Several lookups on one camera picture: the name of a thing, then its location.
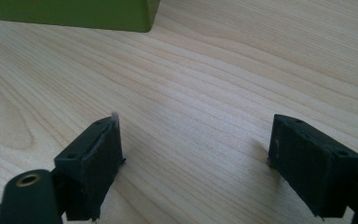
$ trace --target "light wood surface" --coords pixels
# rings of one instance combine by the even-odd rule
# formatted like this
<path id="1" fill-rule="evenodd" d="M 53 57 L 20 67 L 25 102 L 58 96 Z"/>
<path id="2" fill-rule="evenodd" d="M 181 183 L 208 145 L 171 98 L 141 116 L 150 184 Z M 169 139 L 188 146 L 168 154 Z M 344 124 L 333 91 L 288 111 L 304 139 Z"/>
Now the light wood surface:
<path id="1" fill-rule="evenodd" d="M 147 34 L 0 21 L 0 198 L 112 111 L 128 162 L 99 223 L 323 223 L 266 165 L 270 131 L 358 152 L 358 0 L 161 0 Z"/>

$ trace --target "green box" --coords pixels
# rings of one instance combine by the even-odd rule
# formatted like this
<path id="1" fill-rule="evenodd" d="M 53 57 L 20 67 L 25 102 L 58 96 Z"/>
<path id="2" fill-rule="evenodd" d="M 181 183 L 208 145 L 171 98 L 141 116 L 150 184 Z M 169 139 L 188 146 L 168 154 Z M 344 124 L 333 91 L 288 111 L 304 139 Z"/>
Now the green box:
<path id="1" fill-rule="evenodd" d="M 159 0 L 0 0 L 0 21 L 148 32 Z"/>

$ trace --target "green container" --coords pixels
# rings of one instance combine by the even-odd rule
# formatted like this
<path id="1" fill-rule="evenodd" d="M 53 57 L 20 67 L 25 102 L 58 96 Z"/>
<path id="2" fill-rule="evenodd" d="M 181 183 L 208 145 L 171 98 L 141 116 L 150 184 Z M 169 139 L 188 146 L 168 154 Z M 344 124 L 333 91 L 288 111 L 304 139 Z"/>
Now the green container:
<path id="1" fill-rule="evenodd" d="M 159 0 L 0 0 L 0 21 L 148 32 Z"/>

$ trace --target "wooden table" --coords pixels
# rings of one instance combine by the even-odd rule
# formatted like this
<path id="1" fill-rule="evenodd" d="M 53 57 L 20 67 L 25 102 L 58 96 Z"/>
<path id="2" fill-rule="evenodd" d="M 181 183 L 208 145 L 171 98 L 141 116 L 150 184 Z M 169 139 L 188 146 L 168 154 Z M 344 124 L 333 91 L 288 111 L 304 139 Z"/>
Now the wooden table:
<path id="1" fill-rule="evenodd" d="M 0 21 L 0 198 L 112 111 L 128 162 L 99 223 L 323 223 L 266 165 L 271 125 L 358 152 L 358 1 L 162 0 L 147 34 Z"/>

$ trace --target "wood grain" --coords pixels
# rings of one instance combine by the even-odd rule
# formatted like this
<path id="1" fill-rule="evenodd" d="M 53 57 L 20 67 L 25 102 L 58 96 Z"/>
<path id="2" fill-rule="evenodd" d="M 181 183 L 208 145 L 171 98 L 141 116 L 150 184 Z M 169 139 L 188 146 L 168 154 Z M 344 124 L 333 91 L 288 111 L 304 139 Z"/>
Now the wood grain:
<path id="1" fill-rule="evenodd" d="M 358 1 L 163 0 L 147 34 L 0 21 L 0 198 L 112 111 L 128 162 L 99 223 L 323 223 L 269 137 L 279 113 L 358 151 Z"/>

